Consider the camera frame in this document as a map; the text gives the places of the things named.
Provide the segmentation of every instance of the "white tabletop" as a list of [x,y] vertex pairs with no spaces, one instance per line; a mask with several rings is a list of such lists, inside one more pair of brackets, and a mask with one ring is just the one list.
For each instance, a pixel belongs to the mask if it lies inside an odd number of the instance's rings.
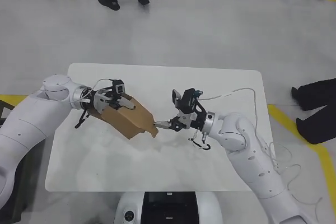
[[[256,91],[258,132],[266,142],[272,141],[262,76],[257,71],[74,63],[68,75],[88,86],[101,78],[122,79],[126,92],[155,120],[168,120],[178,113],[171,101],[174,88],[181,94],[188,88],[202,90],[201,98],[205,98],[250,87]],[[96,89],[110,84],[102,81]],[[202,105],[220,114],[243,113],[255,123],[254,98],[249,90],[202,101]],[[208,138],[209,151],[188,141],[194,129],[179,133],[160,129],[156,138],[146,132],[127,140],[93,117],[74,129],[81,113],[72,110],[56,130],[45,182],[48,191],[250,190],[215,140]]]

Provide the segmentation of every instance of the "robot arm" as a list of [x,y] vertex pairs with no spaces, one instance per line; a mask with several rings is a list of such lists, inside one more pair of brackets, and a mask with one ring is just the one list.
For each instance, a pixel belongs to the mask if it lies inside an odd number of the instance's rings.
[[72,82],[68,76],[53,75],[44,80],[39,91],[11,111],[0,128],[0,209],[12,193],[18,163],[36,144],[54,134],[71,109],[86,112],[95,108],[99,113],[106,106],[134,109],[135,106],[122,95],[124,83],[111,81],[112,87],[93,91]]
[[[269,224],[316,224],[316,221],[296,204],[283,184],[280,174],[275,169],[276,164],[264,152],[268,150],[268,146],[256,134],[253,124],[238,113],[218,116],[206,112],[198,102],[201,94],[201,91],[190,89],[180,97],[174,90],[173,103],[179,109],[179,113],[167,122],[155,123],[156,126],[177,132],[192,127],[203,133],[203,143],[206,136],[218,141],[225,149],[237,174],[259,199]],[[195,109],[196,106],[201,108],[200,111]]]

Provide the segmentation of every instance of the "cardboard box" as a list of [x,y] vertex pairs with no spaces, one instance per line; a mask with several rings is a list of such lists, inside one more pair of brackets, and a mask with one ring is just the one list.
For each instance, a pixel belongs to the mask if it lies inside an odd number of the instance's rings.
[[88,110],[88,113],[99,118],[123,134],[126,138],[131,139],[139,133],[150,132],[153,138],[158,134],[158,129],[154,126],[153,115],[142,106],[135,98],[125,94],[125,98],[135,104],[133,110],[121,107],[118,110],[107,106],[102,114],[95,109]]

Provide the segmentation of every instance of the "black cable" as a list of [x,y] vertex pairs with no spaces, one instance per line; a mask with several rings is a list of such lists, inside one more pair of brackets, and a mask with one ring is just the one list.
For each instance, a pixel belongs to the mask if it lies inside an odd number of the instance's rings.
[[211,145],[207,144],[207,148],[203,148],[200,144],[198,144],[197,142],[194,141],[194,139],[192,138],[188,138],[189,141],[193,142],[196,146],[198,146],[199,148],[203,149],[203,150],[210,150],[211,149]]
[[76,128],[76,129],[79,128],[79,127],[81,126],[81,124],[86,120],[86,119],[84,119],[86,112],[87,112],[87,109],[85,109],[85,110],[83,111],[83,113],[82,113],[80,119],[78,120],[78,123],[76,124],[76,126],[74,126],[74,128]]

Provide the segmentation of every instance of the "gray floor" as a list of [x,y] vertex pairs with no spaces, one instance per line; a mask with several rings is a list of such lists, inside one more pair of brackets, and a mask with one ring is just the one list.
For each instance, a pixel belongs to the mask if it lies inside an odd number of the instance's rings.
[[[0,0],[0,94],[29,94],[45,77],[66,74],[73,62],[255,69],[263,75],[268,103],[281,105],[293,105],[291,86],[336,77],[336,3],[152,0],[145,8],[134,0],[119,3],[121,10],[114,12],[97,0]],[[292,118],[303,116],[294,106],[281,109]],[[311,176],[296,180],[296,194],[307,201],[321,195],[319,219],[334,223],[319,162],[271,123],[274,140],[292,148]],[[35,197],[21,223],[112,223],[119,193],[45,190],[51,143],[38,147],[44,156],[32,178]],[[336,139],[326,146],[336,169]],[[226,223],[267,222],[252,194],[217,194]],[[313,207],[306,209],[313,215]]]

